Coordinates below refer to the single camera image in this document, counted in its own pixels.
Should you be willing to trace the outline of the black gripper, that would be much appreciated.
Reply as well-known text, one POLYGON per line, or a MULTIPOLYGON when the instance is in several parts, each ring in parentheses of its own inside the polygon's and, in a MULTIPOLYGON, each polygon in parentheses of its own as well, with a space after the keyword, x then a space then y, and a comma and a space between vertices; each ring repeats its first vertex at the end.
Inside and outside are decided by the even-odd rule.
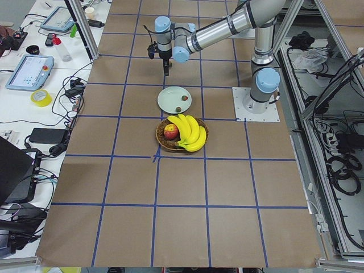
POLYGON ((153 41, 147 48, 148 56, 150 59, 154 59, 157 53, 161 59, 163 59, 163 73, 165 76, 169 76, 170 63, 169 60, 172 57, 172 43, 159 43, 153 41))

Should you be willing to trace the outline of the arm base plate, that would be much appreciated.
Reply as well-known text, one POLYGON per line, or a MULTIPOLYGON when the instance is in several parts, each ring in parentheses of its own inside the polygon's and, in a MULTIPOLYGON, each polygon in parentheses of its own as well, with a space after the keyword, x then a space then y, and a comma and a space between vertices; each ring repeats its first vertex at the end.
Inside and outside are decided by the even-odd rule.
POLYGON ((251 88, 233 87, 235 119, 241 122, 280 122, 272 94, 268 102, 256 102, 250 97, 251 88))

